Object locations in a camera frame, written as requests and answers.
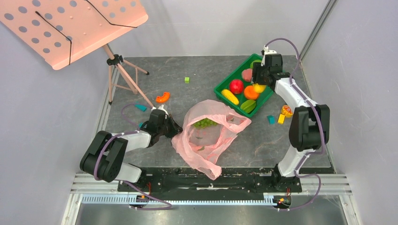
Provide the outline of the teal long block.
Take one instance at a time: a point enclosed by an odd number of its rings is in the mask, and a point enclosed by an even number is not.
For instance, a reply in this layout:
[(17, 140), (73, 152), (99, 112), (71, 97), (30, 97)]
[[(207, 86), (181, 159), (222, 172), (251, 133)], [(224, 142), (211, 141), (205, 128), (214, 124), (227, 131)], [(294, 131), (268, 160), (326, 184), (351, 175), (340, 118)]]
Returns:
[(134, 104), (134, 106), (143, 112), (147, 110), (147, 107), (141, 104)]

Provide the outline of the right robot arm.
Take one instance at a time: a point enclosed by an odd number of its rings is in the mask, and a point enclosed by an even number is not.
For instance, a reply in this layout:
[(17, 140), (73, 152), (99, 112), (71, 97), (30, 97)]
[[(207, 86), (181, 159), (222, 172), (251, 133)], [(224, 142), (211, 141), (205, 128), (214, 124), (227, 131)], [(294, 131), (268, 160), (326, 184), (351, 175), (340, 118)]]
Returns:
[(311, 155), (325, 153), (329, 140), (330, 108), (312, 100), (290, 73), (283, 72), (283, 57), (273, 50), (263, 50), (262, 61), (254, 63), (252, 82), (269, 87), (293, 113), (289, 129), (290, 147), (276, 165), (271, 178), (272, 188), (284, 191), (290, 185), (290, 178), (298, 175)]

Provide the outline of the green fake starfruit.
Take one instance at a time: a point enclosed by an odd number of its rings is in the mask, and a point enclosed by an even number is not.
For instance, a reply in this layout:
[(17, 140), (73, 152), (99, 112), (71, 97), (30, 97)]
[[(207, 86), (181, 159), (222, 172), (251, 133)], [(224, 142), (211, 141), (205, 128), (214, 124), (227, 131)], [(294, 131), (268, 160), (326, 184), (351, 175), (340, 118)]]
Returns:
[(255, 100), (249, 99), (241, 104), (240, 109), (243, 112), (250, 114), (255, 109), (256, 105), (257, 104)]

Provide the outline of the yellow rectangular block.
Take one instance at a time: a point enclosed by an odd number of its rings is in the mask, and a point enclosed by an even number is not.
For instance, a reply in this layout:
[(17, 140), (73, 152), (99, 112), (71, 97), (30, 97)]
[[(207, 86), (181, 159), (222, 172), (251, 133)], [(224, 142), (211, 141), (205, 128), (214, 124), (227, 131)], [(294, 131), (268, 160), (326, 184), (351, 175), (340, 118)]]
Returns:
[(280, 114), (278, 117), (278, 124), (283, 124), (285, 121), (286, 116), (284, 114)]

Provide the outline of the green fake melon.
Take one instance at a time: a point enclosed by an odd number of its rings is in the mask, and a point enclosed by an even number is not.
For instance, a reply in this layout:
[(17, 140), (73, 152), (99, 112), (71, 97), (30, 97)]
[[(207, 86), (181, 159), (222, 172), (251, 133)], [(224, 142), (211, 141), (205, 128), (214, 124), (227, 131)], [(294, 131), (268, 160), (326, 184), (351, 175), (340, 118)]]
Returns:
[(254, 63), (257, 62), (256, 60), (252, 61), (250, 64), (250, 69), (253, 69)]

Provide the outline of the pink plastic bag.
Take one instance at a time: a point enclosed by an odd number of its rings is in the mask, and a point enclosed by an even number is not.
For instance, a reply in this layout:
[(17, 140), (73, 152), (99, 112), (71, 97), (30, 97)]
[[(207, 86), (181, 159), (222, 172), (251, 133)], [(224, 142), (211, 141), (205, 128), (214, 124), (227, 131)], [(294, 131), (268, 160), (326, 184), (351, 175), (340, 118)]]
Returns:
[[(202, 129), (193, 126), (204, 118), (218, 125)], [(215, 180), (222, 173), (222, 168), (216, 164), (218, 158), (251, 122), (222, 102), (204, 100), (186, 113), (183, 131), (172, 138), (172, 146), (191, 168)]]

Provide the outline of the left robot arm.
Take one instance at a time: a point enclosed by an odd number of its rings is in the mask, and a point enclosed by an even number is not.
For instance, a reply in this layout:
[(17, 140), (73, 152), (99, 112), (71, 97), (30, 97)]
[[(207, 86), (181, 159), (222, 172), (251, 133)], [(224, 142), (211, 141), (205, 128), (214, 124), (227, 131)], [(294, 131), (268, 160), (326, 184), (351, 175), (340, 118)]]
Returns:
[(132, 188), (142, 191), (147, 186), (147, 177), (138, 166), (124, 162), (126, 152), (152, 147), (160, 137), (173, 138), (182, 131), (167, 110), (153, 107), (149, 119), (139, 129), (118, 134), (99, 131), (80, 161), (80, 170), (95, 180), (129, 181)]

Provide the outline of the pink music stand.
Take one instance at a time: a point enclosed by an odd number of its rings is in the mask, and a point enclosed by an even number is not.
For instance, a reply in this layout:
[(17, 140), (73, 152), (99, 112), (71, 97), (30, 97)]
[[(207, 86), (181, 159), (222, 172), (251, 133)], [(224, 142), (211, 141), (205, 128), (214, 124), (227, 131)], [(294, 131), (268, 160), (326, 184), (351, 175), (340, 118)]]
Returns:
[(142, 94), (137, 79), (123, 68), (109, 43), (144, 24), (148, 14), (138, 0), (3, 0), (0, 20), (53, 69), (103, 49), (127, 89)]

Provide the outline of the yellow fake lemon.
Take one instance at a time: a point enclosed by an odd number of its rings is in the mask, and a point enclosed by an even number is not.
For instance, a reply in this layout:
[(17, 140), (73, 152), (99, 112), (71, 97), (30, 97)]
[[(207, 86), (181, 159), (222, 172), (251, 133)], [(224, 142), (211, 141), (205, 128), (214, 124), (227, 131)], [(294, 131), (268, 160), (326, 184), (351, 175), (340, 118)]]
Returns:
[(253, 90), (256, 93), (262, 93), (265, 89), (266, 89), (266, 85), (262, 85), (262, 84), (258, 84), (258, 83), (254, 83), (253, 85)]

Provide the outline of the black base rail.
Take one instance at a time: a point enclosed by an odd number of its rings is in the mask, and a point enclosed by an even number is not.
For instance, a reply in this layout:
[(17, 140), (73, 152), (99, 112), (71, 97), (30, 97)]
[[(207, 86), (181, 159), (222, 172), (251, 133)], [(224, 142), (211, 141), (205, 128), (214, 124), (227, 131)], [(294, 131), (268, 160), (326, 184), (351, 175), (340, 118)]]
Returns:
[(264, 193), (302, 192), (299, 178), (280, 178), (269, 167), (224, 167), (215, 180), (189, 167), (145, 167), (135, 186), (166, 201), (260, 200)]

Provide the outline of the green fake grapes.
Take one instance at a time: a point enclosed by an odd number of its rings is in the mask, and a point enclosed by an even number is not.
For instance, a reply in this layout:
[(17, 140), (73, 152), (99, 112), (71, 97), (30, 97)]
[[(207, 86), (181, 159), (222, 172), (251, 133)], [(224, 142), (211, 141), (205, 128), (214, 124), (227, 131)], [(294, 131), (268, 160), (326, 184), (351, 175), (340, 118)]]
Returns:
[(209, 118), (204, 118), (204, 119), (199, 120), (193, 124), (193, 126), (198, 129), (217, 126), (217, 125), (218, 125), (218, 123), (216, 123), (215, 121), (213, 121)]

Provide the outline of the orange arch block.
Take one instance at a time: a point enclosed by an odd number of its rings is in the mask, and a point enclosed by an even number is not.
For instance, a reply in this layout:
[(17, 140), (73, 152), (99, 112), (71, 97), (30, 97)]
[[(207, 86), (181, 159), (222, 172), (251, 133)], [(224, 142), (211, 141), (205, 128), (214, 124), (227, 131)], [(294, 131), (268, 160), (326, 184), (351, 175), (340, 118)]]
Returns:
[(162, 96), (157, 96), (155, 101), (157, 103), (165, 103), (169, 100), (169, 98), (170, 98), (170, 93), (164, 92)]

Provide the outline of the yellow fake corn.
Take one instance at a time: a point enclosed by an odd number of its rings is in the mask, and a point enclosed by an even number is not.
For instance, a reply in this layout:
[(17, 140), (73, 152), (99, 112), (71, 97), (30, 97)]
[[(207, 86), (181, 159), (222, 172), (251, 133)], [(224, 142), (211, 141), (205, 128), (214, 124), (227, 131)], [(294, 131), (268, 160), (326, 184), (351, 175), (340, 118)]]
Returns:
[(238, 105), (239, 104), (239, 100), (238, 98), (228, 89), (223, 89), (221, 91), (221, 94), (228, 99), (232, 104), (234, 105)]

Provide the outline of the red fake fruit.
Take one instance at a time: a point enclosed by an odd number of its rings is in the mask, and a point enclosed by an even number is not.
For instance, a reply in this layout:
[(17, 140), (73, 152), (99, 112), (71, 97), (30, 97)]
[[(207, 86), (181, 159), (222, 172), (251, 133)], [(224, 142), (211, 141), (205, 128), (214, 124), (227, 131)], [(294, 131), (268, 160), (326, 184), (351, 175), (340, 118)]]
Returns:
[(229, 84), (229, 90), (233, 94), (241, 94), (244, 91), (244, 83), (240, 79), (234, 79)]

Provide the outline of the green plastic tray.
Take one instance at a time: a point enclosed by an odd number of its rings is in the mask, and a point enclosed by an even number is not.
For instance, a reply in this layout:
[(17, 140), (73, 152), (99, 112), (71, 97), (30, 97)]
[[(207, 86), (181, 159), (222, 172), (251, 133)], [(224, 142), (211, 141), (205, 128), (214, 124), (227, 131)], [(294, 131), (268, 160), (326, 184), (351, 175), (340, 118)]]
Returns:
[(242, 76), (251, 72), (253, 63), (260, 62), (261, 59), (261, 56), (252, 54), (214, 88), (218, 99), (248, 118), (252, 117), (273, 94), (269, 87), (261, 93), (255, 92), (250, 79), (244, 79)]

